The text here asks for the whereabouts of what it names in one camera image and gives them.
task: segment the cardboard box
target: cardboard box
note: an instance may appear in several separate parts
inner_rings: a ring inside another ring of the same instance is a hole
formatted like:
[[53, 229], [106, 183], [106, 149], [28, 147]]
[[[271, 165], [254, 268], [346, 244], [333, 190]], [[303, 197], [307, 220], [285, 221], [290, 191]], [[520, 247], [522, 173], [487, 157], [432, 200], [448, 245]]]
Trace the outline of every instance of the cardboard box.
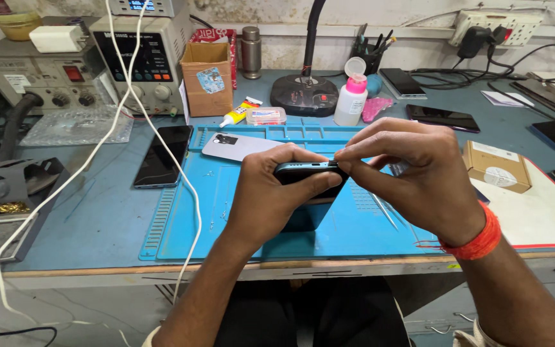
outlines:
[[225, 115], [233, 110], [228, 43], [187, 43], [180, 63], [191, 117]]
[[216, 41], [222, 37], [228, 37], [228, 44], [231, 47], [231, 78], [233, 89], [237, 89], [237, 31], [234, 29], [196, 29], [189, 42]]
[[464, 146], [464, 163], [468, 176], [476, 180], [520, 194], [532, 187], [520, 154], [468, 140]]

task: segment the red box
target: red box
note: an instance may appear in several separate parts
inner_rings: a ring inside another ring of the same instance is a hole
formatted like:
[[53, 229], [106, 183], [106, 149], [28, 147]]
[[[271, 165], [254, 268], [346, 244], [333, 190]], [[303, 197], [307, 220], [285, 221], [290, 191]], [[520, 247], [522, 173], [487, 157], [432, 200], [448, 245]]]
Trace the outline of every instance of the red box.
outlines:
[[231, 77], [233, 81], [233, 89], [237, 89], [237, 32], [234, 29], [197, 29], [192, 34], [189, 42], [213, 42], [219, 38], [227, 36], [231, 49]]

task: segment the red cord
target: red cord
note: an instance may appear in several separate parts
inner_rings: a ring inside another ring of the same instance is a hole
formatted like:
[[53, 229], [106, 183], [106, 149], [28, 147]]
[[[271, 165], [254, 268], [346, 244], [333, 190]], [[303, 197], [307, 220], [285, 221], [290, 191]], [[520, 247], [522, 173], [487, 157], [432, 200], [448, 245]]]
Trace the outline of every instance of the red cord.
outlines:
[[147, 120], [146, 118], [136, 118], [136, 117], [132, 117], [131, 115], [123, 112], [123, 109], [121, 110], [121, 114], [123, 114], [124, 116], [126, 116], [127, 118], [132, 118], [133, 120]]
[[481, 201], [479, 201], [479, 203], [485, 211], [485, 228], [483, 228], [482, 232], [477, 235], [474, 240], [461, 247], [450, 248], [446, 243], [440, 240], [441, 249], [444, 252], [452, 254], [458, 259], [474, 260], [488, 255], [496, 248], [503, 234], [500, 229], [498, 217], [496, 217], [494, 212], [484, 203]]

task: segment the metal bottle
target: metal bottle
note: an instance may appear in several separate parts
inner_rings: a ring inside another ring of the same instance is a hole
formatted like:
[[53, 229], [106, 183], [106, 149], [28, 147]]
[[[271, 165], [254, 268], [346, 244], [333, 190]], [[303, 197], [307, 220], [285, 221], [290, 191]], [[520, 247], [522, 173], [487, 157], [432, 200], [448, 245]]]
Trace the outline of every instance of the metal bottle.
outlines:
[[257, 27], [244, 27], [241, 40], [243, 77], [248, 80], [260, 78], [261, 49], [260, 31]]

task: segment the phone back cover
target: phone back cover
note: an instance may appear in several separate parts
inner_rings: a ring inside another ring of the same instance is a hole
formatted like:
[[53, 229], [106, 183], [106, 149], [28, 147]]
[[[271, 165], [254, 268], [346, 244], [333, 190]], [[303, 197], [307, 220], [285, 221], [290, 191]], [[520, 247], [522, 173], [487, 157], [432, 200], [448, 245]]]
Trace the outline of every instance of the phone back cover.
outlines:
[[243, 161], [243, 158], [248, 154], [264, 152], [280, 145], [283, 145], [283, 143], [270, 139], [215, 133], [203, 147], [202, 154], [233, 161]]

